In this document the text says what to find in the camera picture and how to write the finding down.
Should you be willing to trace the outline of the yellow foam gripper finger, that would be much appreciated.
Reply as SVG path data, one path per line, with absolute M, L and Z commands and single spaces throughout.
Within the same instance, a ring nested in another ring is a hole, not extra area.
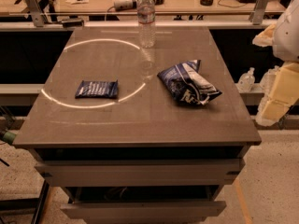
M 299 100 L 299 63 L 285 62 L 271 81 L 271 89 L 264 94 L 256 115 L 256 122 L 272 126 Z
M 260 32 L 253 38 L 252 44 L 259 47 L 273 46 L 275 29 L 275 24 L 269 25 L 267 28 L 265 28 L 262 32 Z

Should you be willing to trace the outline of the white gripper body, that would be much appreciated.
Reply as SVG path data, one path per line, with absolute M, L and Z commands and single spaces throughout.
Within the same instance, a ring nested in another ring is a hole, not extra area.
M 277 21 L 273 53 L 280 60 L 299 62 L 299 0 L 292 0 Z

